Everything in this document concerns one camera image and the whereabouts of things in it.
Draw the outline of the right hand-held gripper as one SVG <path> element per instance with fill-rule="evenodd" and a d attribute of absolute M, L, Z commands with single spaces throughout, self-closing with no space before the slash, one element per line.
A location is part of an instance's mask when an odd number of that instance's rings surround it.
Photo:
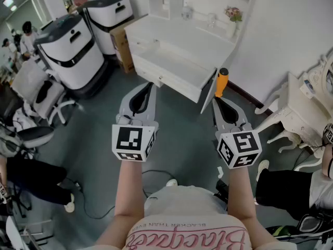
<path fill-rule="evenodd" d="M 212 100 L 216 126 L 216 151 L 229 169 L 252 166 L 262 153 L 259 134 L 247 121 L 243 109 L 228 99 Z"/>

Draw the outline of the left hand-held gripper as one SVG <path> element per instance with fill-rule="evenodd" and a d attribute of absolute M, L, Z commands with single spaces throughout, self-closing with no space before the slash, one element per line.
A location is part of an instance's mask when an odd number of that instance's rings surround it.
<path fill-rule="evenodd" d="M 154 121 L 156 93 L 155 84 L 148 82 L 123 97 L 117 123 L 112 125 L 112 152 L 119 160 L 147 161 L 159 129 Z"/>

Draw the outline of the orange handle screwdriver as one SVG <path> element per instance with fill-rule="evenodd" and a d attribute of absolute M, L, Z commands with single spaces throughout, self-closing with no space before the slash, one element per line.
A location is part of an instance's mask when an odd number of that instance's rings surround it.
<path fill-rule="evenodd" d="M 216 79 L 216 91 L 215 97 L 221 98 L 223 95 L 223 91 L 228 83 L 229 72 L 227 68 L 221 68 L 218 72 Z"/>

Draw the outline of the person's left forearm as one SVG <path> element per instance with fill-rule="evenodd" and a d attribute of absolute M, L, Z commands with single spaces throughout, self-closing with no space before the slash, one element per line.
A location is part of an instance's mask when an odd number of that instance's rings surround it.
<path fill-rule="evenodd" d="M 114 217 L 96 245 L 110 245 L 122 249 L 132 227 L 144 218 L 142 163 L 121 162 Z"/>

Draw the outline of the person's right forearm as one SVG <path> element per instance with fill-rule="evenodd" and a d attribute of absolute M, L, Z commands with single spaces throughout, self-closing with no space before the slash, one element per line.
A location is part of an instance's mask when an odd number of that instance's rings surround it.
<path fill-rule="evenodd" d="M 247 167 L 229 171 L 228 214 L 240 220 L 246 227 L 252 248 L 277 242 L 257 219 Z"/>

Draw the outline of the brown cardboard box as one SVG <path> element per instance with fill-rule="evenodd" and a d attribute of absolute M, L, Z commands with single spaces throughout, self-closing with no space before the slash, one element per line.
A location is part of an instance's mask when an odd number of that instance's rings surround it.
<path fill-rule="evenodd" d="M 129 48 L 129 42 L 125 31 L 125 27 L 127 27 L 133 22 L 133 20 L 126 22 L 120 26 L 117 26 L 109 32 L 116 52 L 119 66 L 125 73 L 130 73 L 135 70 L 131 51 Z"/>

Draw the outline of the cream ornate table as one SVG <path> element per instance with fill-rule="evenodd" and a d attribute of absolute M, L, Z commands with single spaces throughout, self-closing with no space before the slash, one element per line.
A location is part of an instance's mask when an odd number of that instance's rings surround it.
<path fill-rule="evenodd" d="M 324 153 L 322 135 L 326 125 L 333 123 L 333 116 L 323 110 L 314 98 L 308 98 L 301 91 L 299 80 L 291 73 L 288 74 L 288 81 L 271 94 L 264 106 L 255 110 L 255 114 L 264 113 L 274 100 L 278 100 L 278 109 L 262 121 L 256 130 L 261 132 L 276 123 L 282 123 L 284 132 L 281 136 L 293 138 L 296 145 L 303 142 L 318 159 L 315 162 L 300 163 L 295 171 L 321 164 Z"/>

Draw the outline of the black floor device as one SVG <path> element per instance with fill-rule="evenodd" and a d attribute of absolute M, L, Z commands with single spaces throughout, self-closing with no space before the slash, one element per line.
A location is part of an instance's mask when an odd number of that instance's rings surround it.
<path fill-rule="evenodd" d="M 220 200 L 228 204 L 228 185 L 225 184 L 221 179 L 219 179 L 216 183 L 217 193 L 214 195 L 218 197 Z"/>

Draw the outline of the white black mobile robot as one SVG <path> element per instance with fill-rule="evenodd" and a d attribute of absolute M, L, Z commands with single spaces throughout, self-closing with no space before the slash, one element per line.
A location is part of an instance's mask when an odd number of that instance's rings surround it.
<path fill-rule="evenodd" d="M 77 98 L 89 98 L 106 80 L 108 61 L 81 15 L 64 15 L 37 37 L 46 64 Z"/>
<path fill-rule="evenodd" d="M 88 0 L 78 7 L 99 49 L 104 55 L 114 55 L 110 36 L 114 28 L 134 19 L 130 0 Z"/>

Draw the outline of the white vase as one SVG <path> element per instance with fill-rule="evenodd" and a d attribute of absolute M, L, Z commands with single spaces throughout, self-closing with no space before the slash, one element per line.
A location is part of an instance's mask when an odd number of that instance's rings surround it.
<path fill-rule="evenodd" d="M 237 21 L 230 21 L 227 27 L 226 35 L 229 39 L 232 39 L 236 33 L 238 27 L 238 22 Z"/>

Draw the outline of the white blue small box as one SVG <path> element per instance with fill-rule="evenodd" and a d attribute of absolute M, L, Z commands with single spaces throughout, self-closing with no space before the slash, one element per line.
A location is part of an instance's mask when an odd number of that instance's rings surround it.
<path fill-rule="evenodd" d="M 299 80 L 299 88 L 300 91 L 308 98 L 308 99 L 312 99 L 315 95 L 315 91 L 313 89 L 312 84 L 310 83 L 309 80 L 305 79 Z"/>

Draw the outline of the white desk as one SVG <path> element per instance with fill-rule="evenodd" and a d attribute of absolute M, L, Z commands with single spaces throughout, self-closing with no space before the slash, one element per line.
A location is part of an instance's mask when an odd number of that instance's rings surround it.
<path fill-rule="evenodd" d="M 197 29 L 190 20 L 182 18 L 166 20 L 148 15 L 128 25 L 125 31 L 131 55 L 159 47 L 198 66 L 214 70 L 206 84 L 210 89 L 203 103 L 203 110 L 214 96 L 219 69 L 229 66 L 238 45 L 238 41 L 232 43 L 218 38 Z"/>

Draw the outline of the grey trousers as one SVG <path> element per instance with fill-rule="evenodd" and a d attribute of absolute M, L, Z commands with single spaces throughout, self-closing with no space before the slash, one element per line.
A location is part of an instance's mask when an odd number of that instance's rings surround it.
<path fill-rule="evenodd" d="M 196 186 L 165 186 L 145 201 L 145 216 L 213 216 L 226 214 L 225 202 Z"/>

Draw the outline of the pink flower bouquet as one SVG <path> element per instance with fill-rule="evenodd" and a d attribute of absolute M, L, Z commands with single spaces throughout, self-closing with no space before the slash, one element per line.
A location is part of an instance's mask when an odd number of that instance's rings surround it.
<path fill-rule="evenodd" d="M 240 11 L 237 7 L 227 6 L 224 9 L 224 13 L 231 22 L 241 22 L 242 21 L 242 11 Z"/>

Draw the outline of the grey office chair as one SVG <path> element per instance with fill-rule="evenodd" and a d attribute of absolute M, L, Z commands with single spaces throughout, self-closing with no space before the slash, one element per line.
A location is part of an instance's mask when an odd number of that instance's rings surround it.
<path fill-rule="evenodd" d="M 54 136 L 54 128 L 38 126 L 28 128 L 17 133 L 25 148 L 35 148 L 48 143 Z"/>

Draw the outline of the clear glass jar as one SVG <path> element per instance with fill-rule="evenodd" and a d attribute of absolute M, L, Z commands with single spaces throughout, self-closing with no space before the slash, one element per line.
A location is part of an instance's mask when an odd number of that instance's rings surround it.
<path fill-rule="evenodd" d="M 185 4 L 182 8 L 182 18 L 183 20 L 190 20 L 193 18 L 193 8 Z"/>

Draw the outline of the cream ornate mirror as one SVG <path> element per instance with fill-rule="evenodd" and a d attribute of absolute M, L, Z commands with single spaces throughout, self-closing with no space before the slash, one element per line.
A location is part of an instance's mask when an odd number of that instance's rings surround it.
<path fill-rule="evenodd" d="M 333 51 L 327 56 L 322 56 L 323 89 L 328 96 L 333 98 Z"/>

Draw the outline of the white office chair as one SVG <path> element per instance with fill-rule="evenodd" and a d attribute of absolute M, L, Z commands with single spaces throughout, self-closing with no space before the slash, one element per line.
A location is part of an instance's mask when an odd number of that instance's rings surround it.
<path fill-rule="evenodd" d="M 73 99 L 63 101 L 66 97 L 65 87 L 52 79 L 31 59 L 23 62 L 11 88 L 50 126 L 53 125 L 55 116 L 58 116 L 60 122 L 65 126 L 67 120 L 61 112 L 62 108 L 76 105 L 76 101 Z"/>

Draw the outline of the white pink print t-shirt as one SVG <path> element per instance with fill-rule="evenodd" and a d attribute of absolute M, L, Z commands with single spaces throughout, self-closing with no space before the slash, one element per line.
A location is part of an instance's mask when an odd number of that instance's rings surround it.
<path fill-rule="evenodd" d="M 130 230 L 124 249 L 252 250 L 252 247 L 245 226 L 229 215 L 151 215 Z"/>

